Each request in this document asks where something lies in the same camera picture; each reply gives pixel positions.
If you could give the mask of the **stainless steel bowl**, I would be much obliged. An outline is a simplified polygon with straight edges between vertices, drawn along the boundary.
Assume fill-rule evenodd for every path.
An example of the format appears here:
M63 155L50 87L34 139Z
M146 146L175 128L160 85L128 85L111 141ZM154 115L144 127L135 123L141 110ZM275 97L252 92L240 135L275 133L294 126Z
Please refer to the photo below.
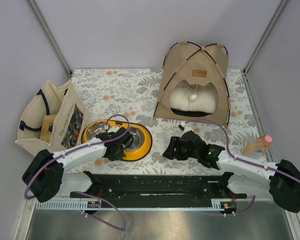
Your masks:
M125 149L129 152L139 150L145 142L144 127L140 125L132 126L128 131L132 138L128 141Z
M105 121L94 121L90 123L84 130L82 134L82 143L86 143L91 139L95 138L96 135L101 133L106 133L105 129L106 122Z

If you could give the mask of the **yellow double bowl holder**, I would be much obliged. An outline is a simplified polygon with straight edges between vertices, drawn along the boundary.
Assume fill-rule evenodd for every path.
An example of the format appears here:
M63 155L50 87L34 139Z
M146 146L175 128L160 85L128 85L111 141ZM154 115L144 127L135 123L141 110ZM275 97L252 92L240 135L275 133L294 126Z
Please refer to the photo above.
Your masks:
M128 131L129 131L130 127L136 127L136 126L144 127L143 125L138 124L138 123L127 123L127 122L123 122L123 121L113 121L113 120L106 121L105 119L100 119L97 121L105 121L105 125L110 125L110 126L116 125L119 127L119 129L127 129ZM142 147L136 151L127 151L125 149L124 150L125 157L121 161L130 161L130 162L138 161L138 160L141 160L142 158L144 158L150 152L152 143L153 143L152 135L146 127L144 127L144 133L145 133L145 141L144 141L144 144L142 145ZM120 137L121 136L111 139L111 137L108 135L107 132L103 132L103 133L96 135L92 139L97 138L97 139L100 139L101 141L110 140L111 142L113 142ZM103 155L104 158L107 158L107 144L108 143L104 144L104 146L106 147L106 152Z

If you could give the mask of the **white fluffy cushion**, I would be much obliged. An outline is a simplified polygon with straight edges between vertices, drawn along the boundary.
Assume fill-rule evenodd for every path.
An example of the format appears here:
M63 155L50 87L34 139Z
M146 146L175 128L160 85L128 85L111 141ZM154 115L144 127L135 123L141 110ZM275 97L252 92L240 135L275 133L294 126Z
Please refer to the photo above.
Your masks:
M205 86L179 82L173 89L169 105L171 109L213 114L218 107L218 91L210 82Z

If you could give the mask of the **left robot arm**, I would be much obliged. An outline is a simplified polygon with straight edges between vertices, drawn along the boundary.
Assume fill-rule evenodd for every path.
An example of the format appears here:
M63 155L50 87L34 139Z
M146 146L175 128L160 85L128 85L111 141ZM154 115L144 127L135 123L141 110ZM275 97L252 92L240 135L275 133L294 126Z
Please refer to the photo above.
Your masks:
M70 171L97 158L122 160L125 156L124 148L132 142L132 134L121 127L115 133L100 133L88 142L67 150L39 151L22 176L26 184L24 198L28 200L35 198L44 203L77 191L88 198L96 196L99 186L91 173L70 173Z

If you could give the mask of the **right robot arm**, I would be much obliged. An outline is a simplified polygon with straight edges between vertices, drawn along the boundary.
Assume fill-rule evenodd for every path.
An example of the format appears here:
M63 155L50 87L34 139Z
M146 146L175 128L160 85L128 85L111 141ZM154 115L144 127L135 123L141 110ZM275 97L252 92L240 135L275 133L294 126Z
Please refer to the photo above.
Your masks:
M300 171L288 160L275 163L232 156L223 146L205 143L192 130L171 137L162 155L178 161L193 158L206 168L222 171L226 180L218 184L217 191L223 198L253 195L272 200L286 211L300 212Z

